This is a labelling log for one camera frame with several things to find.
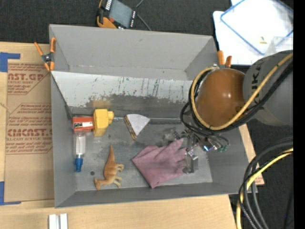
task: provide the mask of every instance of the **yellow cable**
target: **yellow cable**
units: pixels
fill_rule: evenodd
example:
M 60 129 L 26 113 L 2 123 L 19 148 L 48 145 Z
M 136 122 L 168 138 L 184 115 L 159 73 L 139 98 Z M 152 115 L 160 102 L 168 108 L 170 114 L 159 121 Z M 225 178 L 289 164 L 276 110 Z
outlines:
M 278 157 L 276 157 L 274 160 L 270 161 L 266 166 L 264 166 L 261 170 L 259 170 L 258 172 L 256 172 L 255 174 L 253 174 L 250 179 L 247 182 L 247 190 L 249 189 L 249 187 L 251 186 L 251 184 L 255 181 L 255 179 L 261 175 L 267 168 L 269 168 L 272 164 L 274 164 L 275 162 L 277 162 L 278 160 L 288 156 L 291 154 L 291 152 L 293 152 L 294 148 L 290 148 L 286 151 L 283 152 L 283 154 L 279 155 Z M 244 200 L 244 193 L 243 193 L 244 189 L 241 189 L 241 194 L 240 194 L 240 201 L 241 203 Z M 241 208 L 240 208 L 240 204 L 239 201 L 237 202 L 237 208 L 236 208 L 236 226 L 237 229 L 242 229 L 242 224 L 241 224 Z
M 270 79 L 270 77 L 274 74 L 274 72 L 287 60 L 289 60 L 293 56 L 293 53 L 289 54 L 288 56 L 284 57 L 276 66 L 272 68 L 272 70 L 267 74 L 267 76 L 264 78 L 264 80 L 260 83 L 258 88 L 255 90 L 255 92 L 252 94 L 252 96 L 248 99 L 248 101 L 245 103 L 245 105 L 242 107 L 242 109 L 227 123 L 221 125 L 221 126 L 210 126 L 208 125 L 198 114 L 197 109 L 195 107 L 195 99 L 194 99 L 194 91 L 195 91 L 195 83 L 198 81 L 198 79 L 207 71 L 211 70 L 212 67 L 206 68 L 206 70 L 201 71 L 194 79 L 192 87 L 191 87 L 191 104 L 193 111 L 196 115 L 196 118 L 200 121 L 201 124 L 203 124 L 206 128 L 211 129 L 211 130 L 221 130 L 229 125 L 231 125 L 233 122 L 235 122 L 247 109 L 247 107 L 251 104 L 251 102 L 256 98 L 258 93 L 261 91 L 263 86 L 266 84 L 266 82 Z

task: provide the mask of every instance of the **small red box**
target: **small red box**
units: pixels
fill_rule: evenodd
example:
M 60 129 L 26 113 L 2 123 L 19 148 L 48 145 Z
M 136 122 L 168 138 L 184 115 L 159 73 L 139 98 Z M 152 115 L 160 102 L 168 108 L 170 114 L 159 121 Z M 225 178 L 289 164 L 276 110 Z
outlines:
M 90 116 L 73 117 L 72 123 L 74 131 L 90 132 L 94 129 L 93 117 Z

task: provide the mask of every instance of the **black floor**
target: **black floor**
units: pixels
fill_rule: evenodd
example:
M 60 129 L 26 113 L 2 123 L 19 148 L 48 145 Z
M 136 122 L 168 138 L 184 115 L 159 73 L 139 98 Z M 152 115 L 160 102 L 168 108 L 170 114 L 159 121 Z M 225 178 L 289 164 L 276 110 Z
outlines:
M 99 1 L 0 0 L 0 41 L 49 43 L 48 26 L 51 23 L 95 26 Z M 140 0 L 124 1 L 134 7 Z M 294 0 L 281 1 L 294 8 Z M 230 0 L 144 0 L 137 11 L 153 31 L 214 36 L 212 13 L 225 11 L 230 6 Z M 137 20 L 135 29 L 147 28 Z M 272 142 L 293 134 L 291 126 L 267 126 L 256 120 L 247 125 L 257 154 Z M 284 228 L 285 220 L 294 219 L 293 206 L 289 205 L 294 188 L 293 165 L 293 156 L 290 156 L 264 173 L 265 185 L 259 188 L 258 196 L 271 229 Z M 244 228 L 251 228 L 246 220 Z M 293 221 L 287 228 L 294 228 Z

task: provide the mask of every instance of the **brown cover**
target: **brown cover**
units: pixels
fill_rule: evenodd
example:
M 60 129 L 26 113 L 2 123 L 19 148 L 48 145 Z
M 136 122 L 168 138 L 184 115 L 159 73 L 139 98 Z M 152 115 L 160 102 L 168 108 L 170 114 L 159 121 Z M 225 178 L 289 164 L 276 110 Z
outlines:
M 0 42 L 0 52 L 20 53 L 8 63 L 4 202 L 53 199 L 50 73 L 33 43 Z

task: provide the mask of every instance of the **tan table surface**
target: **tan table surface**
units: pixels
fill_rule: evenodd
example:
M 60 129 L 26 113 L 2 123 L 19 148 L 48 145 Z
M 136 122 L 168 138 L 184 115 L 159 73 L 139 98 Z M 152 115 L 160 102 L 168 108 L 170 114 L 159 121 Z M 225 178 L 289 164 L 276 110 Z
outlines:
M 0 42 L 0 51 L 8 48 L 9 52 L 9 49 L 18 46 L 20 52 L 22 45 L 23 43 Z M 7 74 L 0 73 L 0 181 L 4 180 L 6 87 Z M 255 153 L 247 126 L 239 128 L 248 158 L 251 159 Z M 258 184 L 262 182 L 262 179 L 257 180 Z M 71 208 L 54 208 L 54 200 L 27 201 L 18 205 L 0 206 L 0 224 L 5 229 L 47 229 L 48 216 L 61 213 L 68 214 L 69 229 L 236 229 L 228 195 Z

